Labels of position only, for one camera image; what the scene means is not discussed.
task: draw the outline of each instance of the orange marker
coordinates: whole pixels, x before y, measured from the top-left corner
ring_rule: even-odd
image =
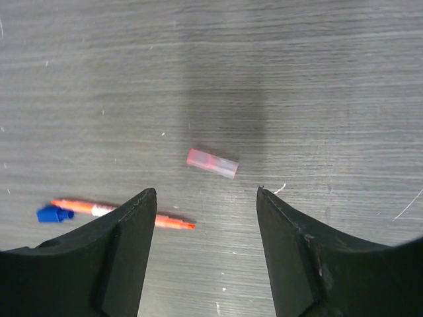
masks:
[[[115,210],[113,206],[98,205],[96,203],[88,203],[79,200],[52,200],[52,205],[73,211],[74,213],[87,213],[95,217],[101,217]],[[182,220],[172,219],[162,215],[156,215],[155,226],[171,229],[194,229],[196,227],[196,225],[192,223],[186,223]]]

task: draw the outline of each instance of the marker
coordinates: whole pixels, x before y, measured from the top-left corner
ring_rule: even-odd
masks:
[[[73,211],[74,213],[86,213],[95,217],[101,217],[113,211],[116,207],[99,205],[96,203],[89,203],[80,200],[52,200],[52,205],[62,209]],[[196,225],[193,223],[186,223],[185,221],[170,218],[168,216],[156,215],[155,226],[160,228],[171,229],[194,229]]]

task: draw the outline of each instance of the pink plastic cap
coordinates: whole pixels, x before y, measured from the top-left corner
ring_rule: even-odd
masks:
[[[203,170],[222,175],[233,179],[238,169],[238,163],[225,158],[217,157],[196,149],[191,149],[186,163],[190,166],[195,166]]]

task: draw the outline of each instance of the pink cap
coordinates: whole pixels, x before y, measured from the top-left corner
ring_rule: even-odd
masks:
[[[238,163],[226,158],[217,157],[196,149],[191,149],[186,163],[190,166],[195,166],[203,170],[222,175],[228,178],[234,178],[238,169]]]

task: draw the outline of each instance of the translucent tube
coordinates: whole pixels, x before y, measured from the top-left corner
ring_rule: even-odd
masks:
[[[226,158],[217,157],[196,149],[191,149],[186,163],[190,166],[195,166],[203,170],[222,175],[233,179],[238,169],[238,163]]]

